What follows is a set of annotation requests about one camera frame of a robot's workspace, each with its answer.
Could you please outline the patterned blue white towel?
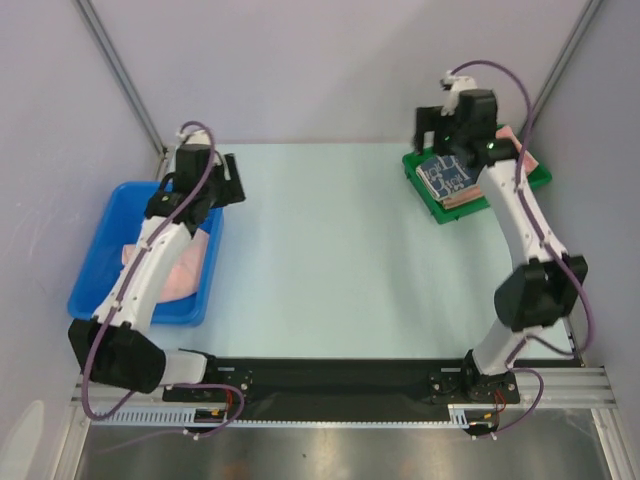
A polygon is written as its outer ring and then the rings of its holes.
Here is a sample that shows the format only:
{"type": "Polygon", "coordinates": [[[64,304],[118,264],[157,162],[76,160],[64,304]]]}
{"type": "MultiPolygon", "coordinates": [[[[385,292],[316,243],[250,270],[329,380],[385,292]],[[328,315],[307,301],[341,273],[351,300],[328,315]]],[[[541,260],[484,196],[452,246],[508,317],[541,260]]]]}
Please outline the patterned blue white towel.
{"type": "Polygon", "coordinates": [[[472,170],[455,156],[432,156],[420,163],[415,173],[431,196],[439,202],[453,198],[475,186],[472,170]]]}

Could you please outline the pink towel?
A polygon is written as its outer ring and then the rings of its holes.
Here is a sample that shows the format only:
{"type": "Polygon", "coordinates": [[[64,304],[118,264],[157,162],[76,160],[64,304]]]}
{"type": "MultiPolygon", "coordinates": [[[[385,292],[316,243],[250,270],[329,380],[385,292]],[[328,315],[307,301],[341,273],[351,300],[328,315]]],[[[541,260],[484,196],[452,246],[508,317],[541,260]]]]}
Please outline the pink towel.
{"type": "MultiPolygon", "coordinates": [[[[515,160],[518,160],[519,155],[521,153],[522,144],[515,136],[512,128],[510,126],[504,126],[499,128],[495,134],[496,140],[494,143],[498,143],[499,146],[503,150],[508,150],[509,146],[506,143],[506,140],[509,140],[510,143],[515,148],[515,160]]],[[[526,151],[524,153],[524,160],[522,169],[527,176],[530,176],[533,171],[535,171],[539,167],[539,162],[535,159],[535,157],[526,151]]],[[[483,194],[480,190],[480,187],[476,184],[466,186],[460,190],[453,191],[451,194],[448,194],[444,197],[440,203],[444,207],[445,210],[450,210],[453,208],[460,207],[464,204],[470,203],[477,199],[483,197],[483,194]]]]}

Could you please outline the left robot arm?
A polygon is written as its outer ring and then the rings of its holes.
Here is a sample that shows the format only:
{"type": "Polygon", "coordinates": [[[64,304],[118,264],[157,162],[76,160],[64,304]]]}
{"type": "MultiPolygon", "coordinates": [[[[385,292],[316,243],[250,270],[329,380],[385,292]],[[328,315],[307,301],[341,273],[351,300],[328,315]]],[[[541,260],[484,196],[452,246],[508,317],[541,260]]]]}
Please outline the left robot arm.
{"type": "Polygon", "coordinates": [[[184,384],[199,400],[214,397],[219,374],[205,353],[165,351],[146,335],[161,291],[179,257],[212,211],[245,201],[236,158],[211,145],[176,151],[176,168],[147,188],[147,204],[133,256],[87,320],[68,335],[83,381],[138,393],[184,384]]]}

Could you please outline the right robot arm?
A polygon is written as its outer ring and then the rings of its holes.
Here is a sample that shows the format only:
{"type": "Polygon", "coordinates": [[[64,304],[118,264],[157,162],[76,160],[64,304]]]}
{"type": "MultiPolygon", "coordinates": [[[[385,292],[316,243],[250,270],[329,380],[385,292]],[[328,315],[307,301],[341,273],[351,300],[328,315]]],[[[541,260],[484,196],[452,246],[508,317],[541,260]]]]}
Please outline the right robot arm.
{"type": "Polygon", "coordinates": [[[419,107],[413,145],[422,153],[426,134],[432,151],[451,154],[472,172],[507,242],[512,272],[494,293],[497,318],[463,362],[460,388],[481,402],[505,379],[530,340],[573,310],[588,272],[581,255],[570,255],[554,235],[518,160],[525,150],[497,126],[497,99],[487,89],[453,92],[448,105],[419,107]]]}

